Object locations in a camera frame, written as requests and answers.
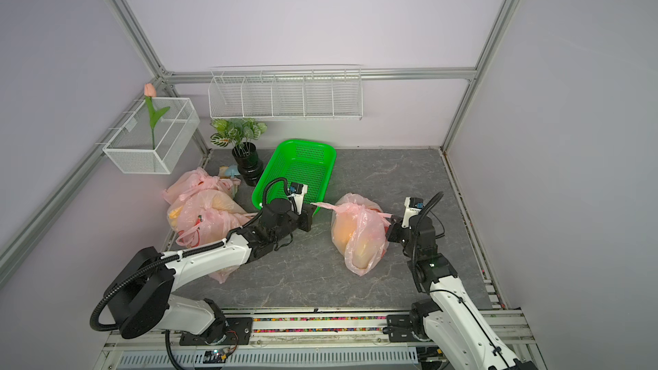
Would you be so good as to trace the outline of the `plain pink plastic bag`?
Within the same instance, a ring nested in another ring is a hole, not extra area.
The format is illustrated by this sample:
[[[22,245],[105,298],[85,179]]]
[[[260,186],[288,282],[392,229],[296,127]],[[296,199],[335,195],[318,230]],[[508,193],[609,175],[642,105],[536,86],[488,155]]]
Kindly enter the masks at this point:
[[[387,231],[392,214],[358,194],[347,193],[335,204],[315,202],[332,214],[332,243],[346,267],[362,277],[373,270],[387,251]]]

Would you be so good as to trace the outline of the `pink peach printed bag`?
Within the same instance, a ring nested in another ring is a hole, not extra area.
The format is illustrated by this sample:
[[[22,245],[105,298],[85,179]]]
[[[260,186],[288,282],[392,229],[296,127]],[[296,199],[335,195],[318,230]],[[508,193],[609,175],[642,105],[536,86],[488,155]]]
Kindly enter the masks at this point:
[[[193,207],[191,211],[180,209],[172,212],[169,222],[178,235],[176,243],[179,246],[197,248],[226,239],[229,231],[247,224],[254,217],[254,213]]]

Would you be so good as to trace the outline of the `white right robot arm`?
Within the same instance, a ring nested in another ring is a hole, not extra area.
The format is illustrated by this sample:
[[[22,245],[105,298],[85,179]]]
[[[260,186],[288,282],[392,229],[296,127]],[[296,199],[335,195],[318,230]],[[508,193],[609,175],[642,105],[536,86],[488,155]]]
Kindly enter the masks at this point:
[[[393,216],[387,240],[404,246],[408,267],[425,300],[412,304],[410,323],[389,325],[389,335],[407,334],[432,342],[454,369],[535,369],[533,361],[520,359],[483,318],[447,257],[435,244],[435,229],[423,215],[404,219]]]

